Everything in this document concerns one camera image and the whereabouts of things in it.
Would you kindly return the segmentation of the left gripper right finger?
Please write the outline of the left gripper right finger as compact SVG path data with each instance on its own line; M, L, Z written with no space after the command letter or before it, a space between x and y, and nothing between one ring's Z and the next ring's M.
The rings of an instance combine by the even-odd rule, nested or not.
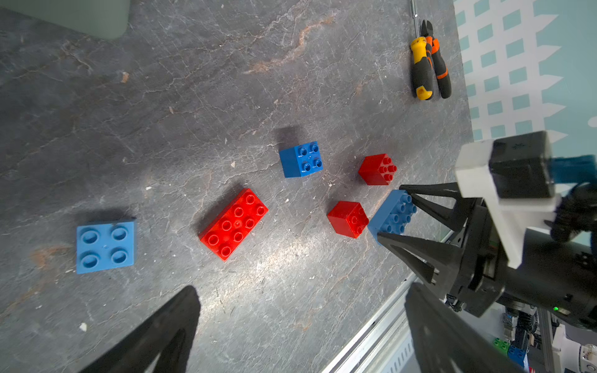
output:
M422 372L522 372L451 309L414 283L405 309Z

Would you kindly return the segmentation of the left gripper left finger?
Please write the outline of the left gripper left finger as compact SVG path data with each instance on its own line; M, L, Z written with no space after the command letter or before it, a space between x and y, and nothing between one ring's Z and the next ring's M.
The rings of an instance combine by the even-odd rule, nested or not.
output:
M188 285L84 372L185 372L201 303Z

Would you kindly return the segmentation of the light blue long lego brick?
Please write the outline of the light blue long lego brick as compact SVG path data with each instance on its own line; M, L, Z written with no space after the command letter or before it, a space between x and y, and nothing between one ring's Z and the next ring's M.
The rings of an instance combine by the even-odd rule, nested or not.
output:
M368 230L379 244L379 233L402 235L412 215L418 211L412 197L403 190L394 190L385 199L376 214L370 219Z

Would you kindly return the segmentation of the red square lego brick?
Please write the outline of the red square lego brick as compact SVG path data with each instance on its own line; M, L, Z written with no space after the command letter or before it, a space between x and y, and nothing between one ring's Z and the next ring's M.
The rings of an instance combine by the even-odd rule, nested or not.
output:
M327 217L337 234L353 239L357 239L369 224L369 219L359 202L341 200Z
M397 167L387 154L365 157L359 175L370 186L387 186L393 181Z

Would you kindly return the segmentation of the red long lego brick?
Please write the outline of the red long lego brick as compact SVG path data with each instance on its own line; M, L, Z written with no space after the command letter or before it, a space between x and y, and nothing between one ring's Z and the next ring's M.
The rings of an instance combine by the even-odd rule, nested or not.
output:
M227 261L268 213L268 208L245 188L199 235L200 241L221 260Z

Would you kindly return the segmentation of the dark blue square lego brick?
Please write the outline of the dark blue square lego brick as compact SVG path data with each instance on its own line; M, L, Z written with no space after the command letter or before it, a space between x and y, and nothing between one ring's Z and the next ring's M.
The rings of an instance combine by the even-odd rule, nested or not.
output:
M306 177L323 170L317 141L281 150L279 156L285 178Z

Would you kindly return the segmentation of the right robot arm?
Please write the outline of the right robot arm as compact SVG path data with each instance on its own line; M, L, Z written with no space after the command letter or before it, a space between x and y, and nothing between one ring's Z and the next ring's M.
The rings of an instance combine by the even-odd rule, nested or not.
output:
M548 233L527 229L522 262L507 264L488 203L464 198L455 183L403 186L415 207L446 223L456 244L401 236L381 228L378 242L398 256L453 311L480 317L494 304L546 309L582 329L596 330L596 184L564 197Z

